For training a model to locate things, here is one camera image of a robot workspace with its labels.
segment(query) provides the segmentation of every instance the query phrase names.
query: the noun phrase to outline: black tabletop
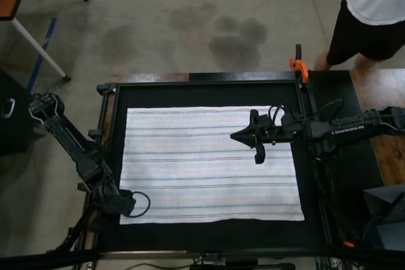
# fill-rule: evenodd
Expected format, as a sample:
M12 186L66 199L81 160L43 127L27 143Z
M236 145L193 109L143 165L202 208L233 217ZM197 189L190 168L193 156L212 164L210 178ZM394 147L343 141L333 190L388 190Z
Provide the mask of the black tabletop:
M119 86L113 125L112 150L108 164L115 181L122 168L127 109L130 107L260 106L286 102L300 111L297 85L292 73L190 74L192 83ZM341 115L360 112L349 72L313 73L317 107L341 98L346 104ZM313 185L306 147L292 144L304 221L228 220L199 224L118 224L109 225L99 235L100 251L187 250L224 252L265 248L324 248L327 243L321 222L319 200ZM369 142L342 151L342 162L335 168L339 179L344 212L361 228L368 222L362 198L364 188L382 185L377 162Z

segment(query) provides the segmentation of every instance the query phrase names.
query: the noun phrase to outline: cabinet handle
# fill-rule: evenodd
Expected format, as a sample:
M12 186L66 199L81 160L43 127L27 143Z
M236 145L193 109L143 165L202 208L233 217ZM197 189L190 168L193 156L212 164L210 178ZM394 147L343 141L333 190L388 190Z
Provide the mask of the cabinet handle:
M11 103L10 111L9 111L8 113L4 113L4 110L6 109L6 105L7 105L7 103L9 103L9 102ZM3 117L3 118L9 118L9 117L13 114L14 106L15 106L15 99L14 99L14 98L8 99L8 100L4 103L3 108L2 108L2 110L1 110L1 117Z

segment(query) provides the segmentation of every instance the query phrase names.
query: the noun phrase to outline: orange clamp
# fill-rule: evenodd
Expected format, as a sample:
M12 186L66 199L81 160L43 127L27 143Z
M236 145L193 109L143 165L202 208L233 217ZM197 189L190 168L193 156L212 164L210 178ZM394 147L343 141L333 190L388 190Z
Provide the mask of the orange clamp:
M293 61L292 58L289 59L291 70L294 72L301 72L302 83L308 82L308 69L306 68L306 63L301 60L301 45L296 45L296 60Z

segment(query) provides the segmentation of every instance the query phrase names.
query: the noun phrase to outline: black table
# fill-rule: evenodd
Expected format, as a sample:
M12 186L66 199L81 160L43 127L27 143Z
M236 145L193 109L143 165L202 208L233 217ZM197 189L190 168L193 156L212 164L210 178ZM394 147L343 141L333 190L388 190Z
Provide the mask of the black table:
M293 73L204 73L137 75L107 88L99 121L102 142L108 142L108 164L119 183L127 108L187 106L260 106L286 102L293 111L311 114L314 108L341 98L341 116L361 112L347 71L312 73L313 100L301 91ZM154 254L181 251L187 254L248 250L258 254L283 248L286 252L319 252L340 245L337 230L318 199L306 147L292 144L294 164L305 221L229 220L200 224L131 224L104 229L97 237L87 235L87 246L101 252ZM380 187L383 181L370 142L344 149L335 168L344 212L360 230L370 220L362 189Z

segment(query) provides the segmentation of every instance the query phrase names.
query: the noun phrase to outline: black shorts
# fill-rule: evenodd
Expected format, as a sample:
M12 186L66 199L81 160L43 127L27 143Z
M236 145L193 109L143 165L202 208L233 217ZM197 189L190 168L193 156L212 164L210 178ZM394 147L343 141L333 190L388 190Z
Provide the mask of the black shorts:
M393 25L366 25L342 0L327 63L344 63L357 53L375 61L391 58L405 44L405 21Z

